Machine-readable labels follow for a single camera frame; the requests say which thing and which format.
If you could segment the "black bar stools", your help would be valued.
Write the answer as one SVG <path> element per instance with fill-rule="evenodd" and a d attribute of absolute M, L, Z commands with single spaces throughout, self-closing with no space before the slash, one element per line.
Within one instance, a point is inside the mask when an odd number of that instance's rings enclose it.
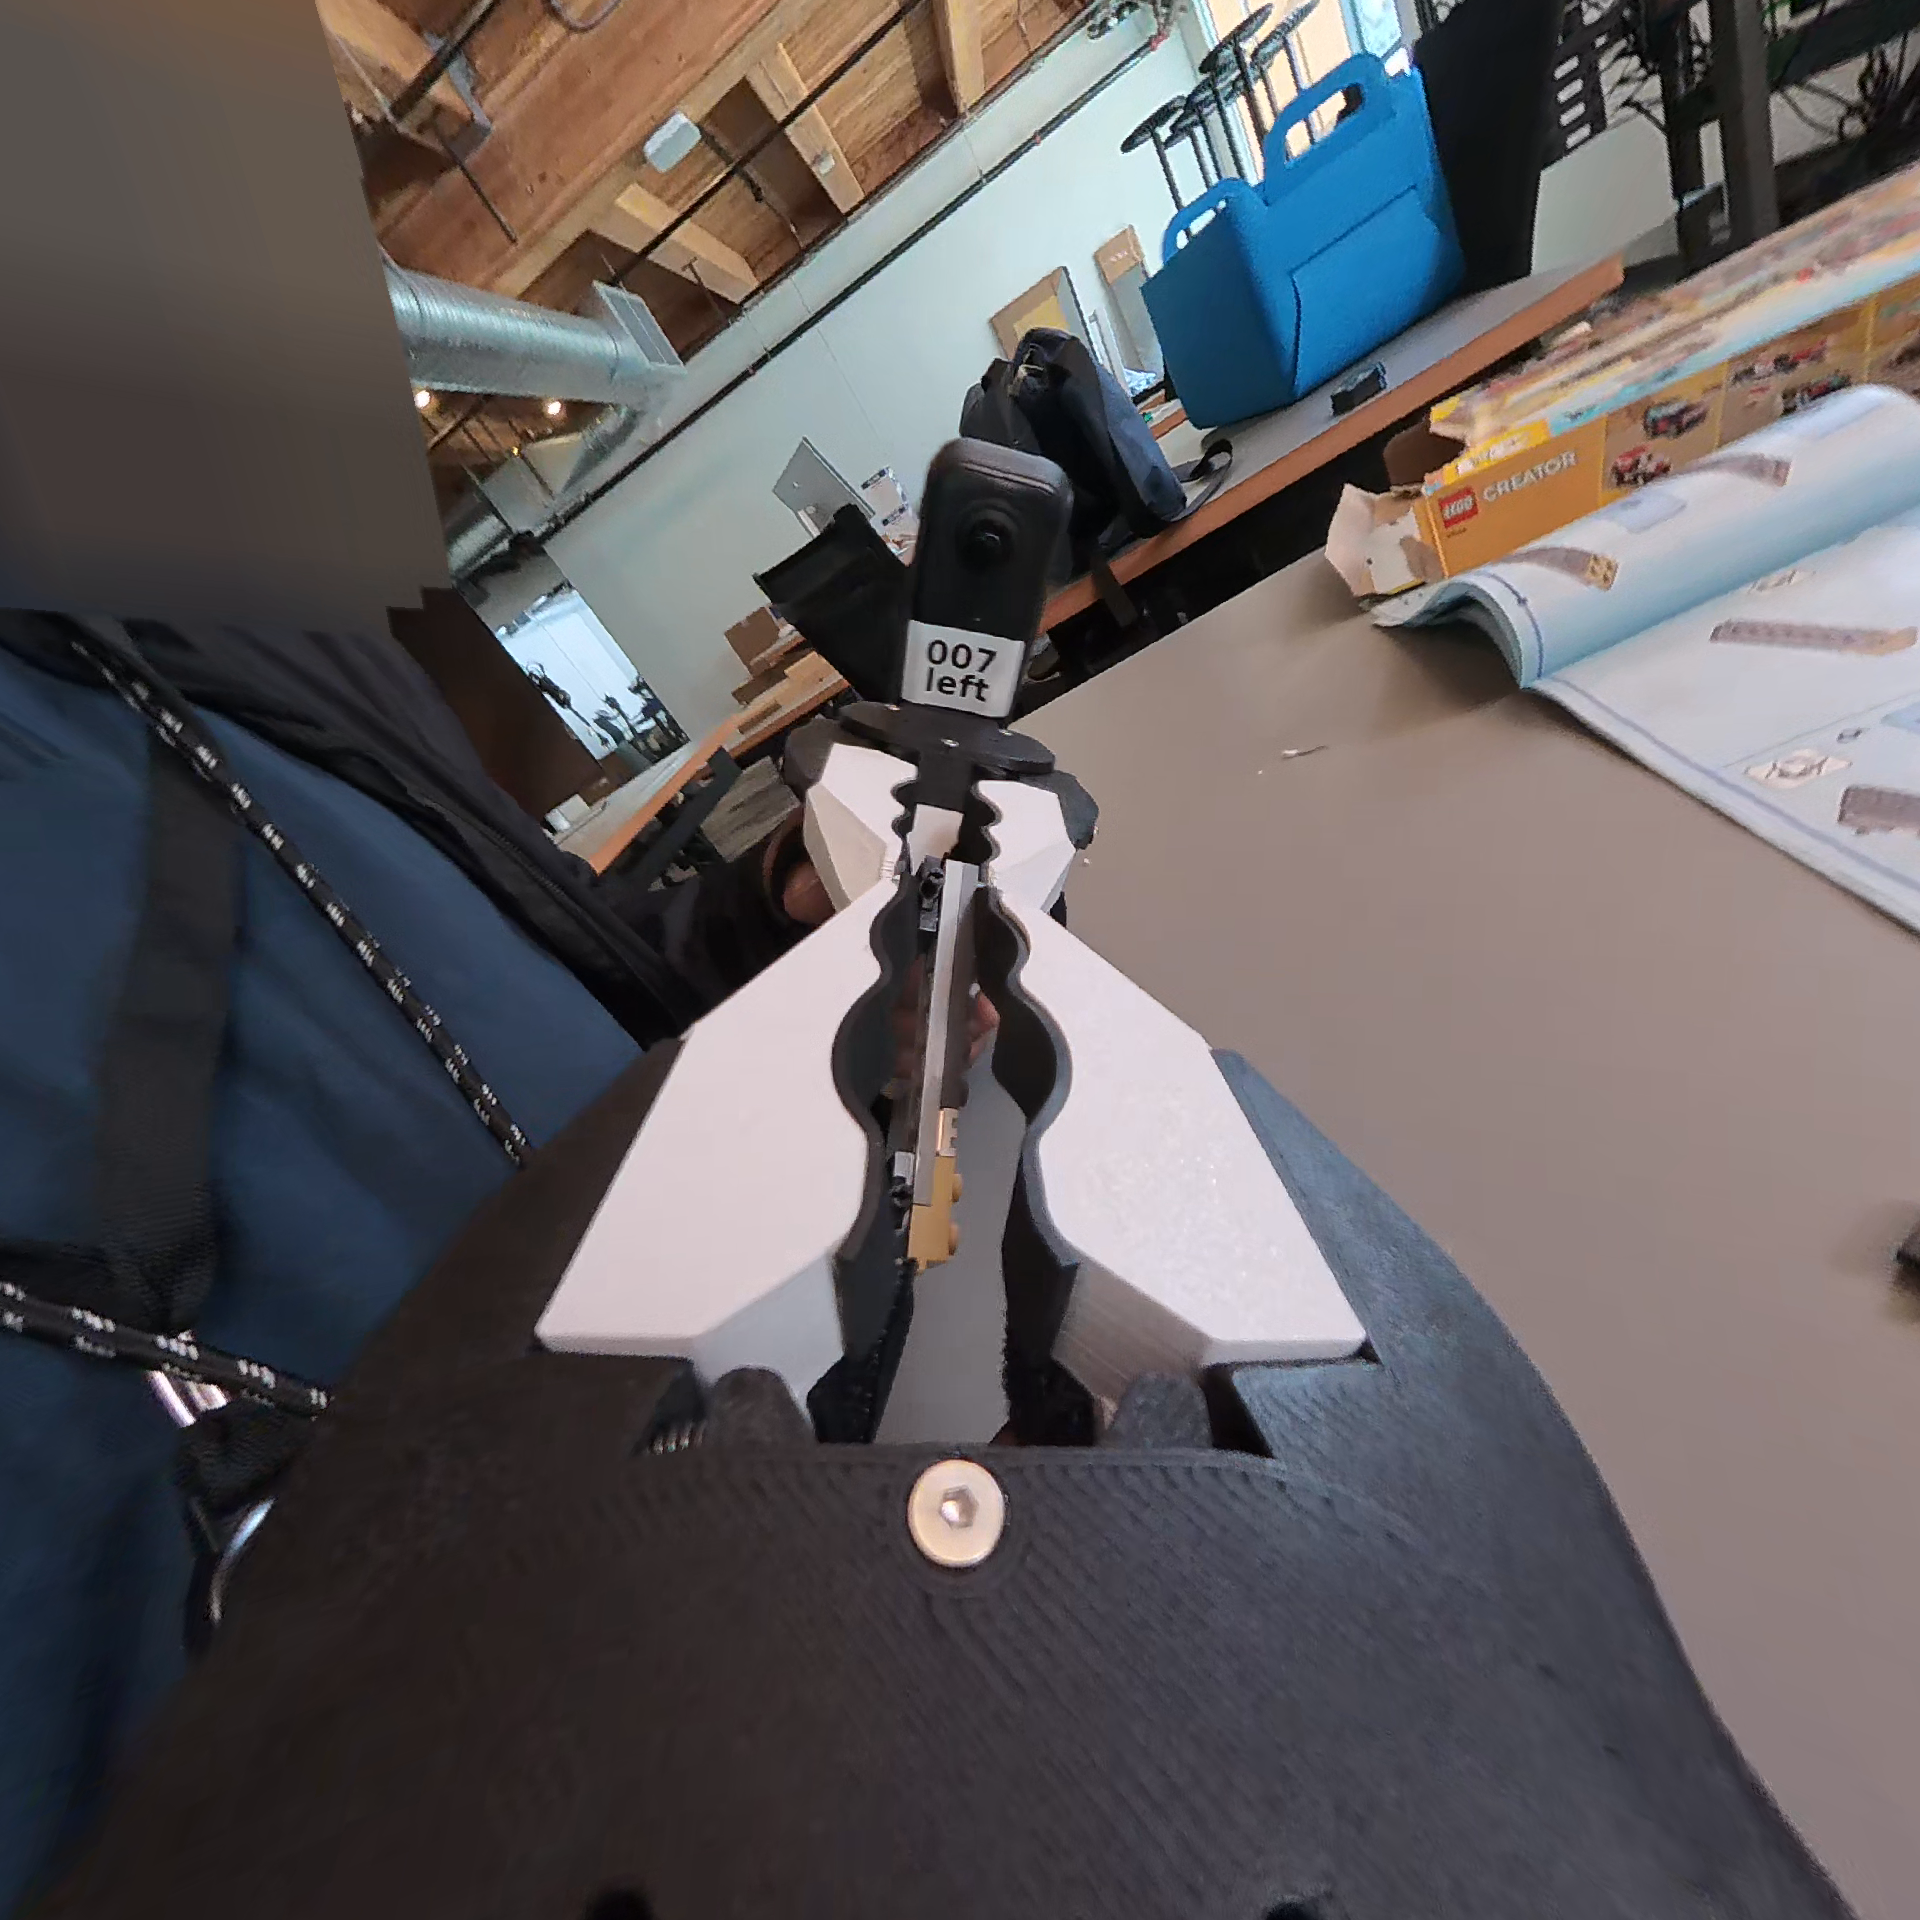
<path fill-rule="evenodd" d="M 1163 101 L 1122 136 L 1120 152 L 1147 152 L 1169 207 L 1179 212 L 1225 181 L 1258 187 L 1267 141 L 1283 109 L 1302 104 L 1312 81 L 1317 2 L 1189 5 L 1205 47 L 1183 95 Z"/>

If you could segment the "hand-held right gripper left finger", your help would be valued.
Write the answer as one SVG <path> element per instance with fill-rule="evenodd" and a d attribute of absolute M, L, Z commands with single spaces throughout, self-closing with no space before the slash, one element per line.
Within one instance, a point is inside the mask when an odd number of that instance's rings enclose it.
<path fill-rule="evenodd" d="M 812 1389 L 882 1347 L 901 1230 L 878 1107 L 920 929 L 880 882 L 701 1019 L 536 1324 L 550 1353 Z"/>

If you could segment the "blue felt tote bag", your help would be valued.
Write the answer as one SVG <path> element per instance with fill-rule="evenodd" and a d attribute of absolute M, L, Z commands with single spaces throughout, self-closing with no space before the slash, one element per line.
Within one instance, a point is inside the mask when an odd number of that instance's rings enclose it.
<path fill-rule="evenodd" d="M 1463 276 L 1425 84 L 1361 53 L 1276 119 L 1259 182 L 1174 214 L 1143 304 L 1186 418 L 1217 429 L 1367 366 Z"/>

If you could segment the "wood-edged grey table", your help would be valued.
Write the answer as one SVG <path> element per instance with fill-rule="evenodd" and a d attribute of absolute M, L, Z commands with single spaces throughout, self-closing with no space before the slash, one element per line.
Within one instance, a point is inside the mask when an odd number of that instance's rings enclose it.
<path fill-rule="evenodd" d="M 1614 294 L 1622 276 L 1623 254 L 1612 251 L 1452 300 L 1308 397 L 1227 424 L 1222 437 L 1234 455 L 1225 484 L 1188 518 L 1124 548 L 1109 564 L 1116 589 L 1143 586 L 1217 536 L 1261 536 L 1276 517 L 1304 517 L 1313 496 L 1335 484 L 1339 465 L 1425 416 L 1434 404 L 1497 371 L 1542 336 L 1575 322 Z M 1331 386 L 1371 362 L 1384 362 L 1387 391 L 1333 418 Z"/>

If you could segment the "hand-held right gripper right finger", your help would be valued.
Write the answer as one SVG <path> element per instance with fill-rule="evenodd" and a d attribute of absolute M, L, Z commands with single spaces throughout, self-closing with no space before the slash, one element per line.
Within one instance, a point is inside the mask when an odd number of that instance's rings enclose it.
<path fill-rule="evenodd" d="M 1360 1356 L 1355 1309 L 1205 1038 L 995 889 L 973 954 L 1019 1115 L 998 1232 L 1009 1402 Z"/>

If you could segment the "dark blue backpack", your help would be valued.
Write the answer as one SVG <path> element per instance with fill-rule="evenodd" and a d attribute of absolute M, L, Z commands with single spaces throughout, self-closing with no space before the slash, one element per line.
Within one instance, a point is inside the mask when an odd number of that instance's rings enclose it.
<path fill-rule="evenodd" d="M 1234 473 L 1232 441 L 1209 444 L 1186 469 L 1169 465 L 1124 384 L 1059 329 L 1025 330 L 982 373 L 961 400 L 957 432 L 1065 474 L 1067 528 L 1049 560 L 1049 589 L 1196 514 Z"/>

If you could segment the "grey and tan brick beam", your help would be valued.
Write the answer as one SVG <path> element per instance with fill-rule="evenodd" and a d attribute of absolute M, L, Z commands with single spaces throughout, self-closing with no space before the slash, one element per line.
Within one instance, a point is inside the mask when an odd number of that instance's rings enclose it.
<path fill-rule="evenodd" d="M 884 1158 L 892 1149 L 918 1156 L 916 1205 L 901 1226 L 911 1274 L 946 1264 L 957 1249 L 956 1208 L 959 1115 L 975 1050 L 975 897 L 959 911 L 959 858 L 946 854 L 944 919 L 931 948 L 916 941 L 896 1000 L 894 1078 L 886 1094 Z"/>

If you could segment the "black office chair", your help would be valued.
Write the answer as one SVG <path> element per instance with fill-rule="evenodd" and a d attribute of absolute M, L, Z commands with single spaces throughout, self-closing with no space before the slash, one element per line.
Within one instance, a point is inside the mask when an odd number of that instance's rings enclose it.
<path fill-rule="evenodd" d="M 862 509 L 838 509 L 798 552 L 753 575 L 753 585 L 860 703 L 899 698 L 911 571 Z"/>

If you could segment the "black equipment rack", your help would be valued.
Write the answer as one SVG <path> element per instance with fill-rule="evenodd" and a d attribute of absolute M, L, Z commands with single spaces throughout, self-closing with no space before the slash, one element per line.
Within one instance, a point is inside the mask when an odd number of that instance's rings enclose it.
<path fill-rule="evenodd" d="M 1915 157 L 1915 5 L 1557 5 L 1537 266 L 1704 266 Z"/>

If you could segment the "instruction booklet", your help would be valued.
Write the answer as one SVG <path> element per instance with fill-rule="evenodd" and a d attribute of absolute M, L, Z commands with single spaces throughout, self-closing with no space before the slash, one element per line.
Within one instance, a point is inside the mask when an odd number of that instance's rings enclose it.
<path fill-rule="evenodd" d="M 1385 598 L 1917 929 L 1917 403 L 1813 400 L 1509 556 Z"/>

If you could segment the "black white speckled drawstring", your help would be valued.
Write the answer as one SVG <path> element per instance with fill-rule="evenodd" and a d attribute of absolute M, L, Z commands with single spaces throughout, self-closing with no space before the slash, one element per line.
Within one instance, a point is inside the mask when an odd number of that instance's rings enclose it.
<path fill-rule="evenodd" d="M 295 1420 L 314 1420 L 330 1407 L 324 1387 L 249 1356 L 208 1348 L 183 1333 L 150 1333 L 90 1309 L 47 1303 L 11 1281 L 2 1283 L 2 1329 L 146 1376 L 183 1425 L 233 1402 Z"/>
<path fill-rule="evenodd" d="M 154 739 L 179 756 L 189 772 L 225 805 L 231 818 L 265 850 L 275 870 L 326 923 L 336 942 L 347 948 L 359 972 L 394 1005 L 505 1162 L 524 1168 L 532 1160 L 533 1144 L 504 1099 L 491 1088 L 488 1076 L 447 1029 L 441 1014 L 394 962 L 365 919 L 344 898 L 324 874 L 324 868 L 300 848 L 298 841 L 275 823 L 252 784 L 240 777 L 215 739 L 191 715 L 185 695 L 144 660 L 121 622 L 82 619 L 78 632 L 80 637 L 68 643 L 70 653 L 110 686 L 144 720 Z"/>

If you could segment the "yellow toy set box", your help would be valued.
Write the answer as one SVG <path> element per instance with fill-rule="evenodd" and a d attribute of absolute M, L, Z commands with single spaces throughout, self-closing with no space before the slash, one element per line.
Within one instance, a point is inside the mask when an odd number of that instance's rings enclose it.
<path fill-rule="evenodd" d="M 1917 397 L 1913 165 L 1434 403 L 1321 554 L 1361 605 L 1425 589 L 1856 386 Z"/>

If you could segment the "person's left hand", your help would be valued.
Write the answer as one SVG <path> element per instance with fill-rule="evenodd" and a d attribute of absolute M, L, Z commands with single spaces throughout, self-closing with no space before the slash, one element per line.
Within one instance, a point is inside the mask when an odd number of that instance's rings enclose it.
<path fill-rule="evenodd" d="M 836 915 L 832 895 L 806 848 L 800 817 L 768 841 L 761 880 L 765 898 L 783 924 L 812 930 Z"/>

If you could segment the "silver ventilation duct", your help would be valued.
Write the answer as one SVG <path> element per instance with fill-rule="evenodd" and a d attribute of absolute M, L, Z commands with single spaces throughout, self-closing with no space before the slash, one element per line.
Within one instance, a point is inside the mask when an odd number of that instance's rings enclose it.
<path fill-rule="evenodd" d="M 588 289 L 581 312 L 488 294 L 381 260 L 414 386 L 431 392 L 562 400 L 647 413 L 686 377 L 634 294 Z"/>

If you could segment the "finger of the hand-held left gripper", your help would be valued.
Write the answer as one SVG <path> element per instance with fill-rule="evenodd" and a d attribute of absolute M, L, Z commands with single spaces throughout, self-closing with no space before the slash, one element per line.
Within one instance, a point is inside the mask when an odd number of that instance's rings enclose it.
<path fill-rule="evenodd" d="M 982 886 L 1019 909 L 1054 911 L 1077 858 L 1062 796 L 1043 782 L 972 782 L 959 821 L 959 911 Z"/>
<path fill-rule="evenodd" d="M 878 886 L 894 886 L 906 848 L 909 817 L 899 793 L 911 788 L 918 768 L 876 746 L 832 745 L 822 770 L 806 788 L 802 838 L 829 911 L 846 911 Z"/>

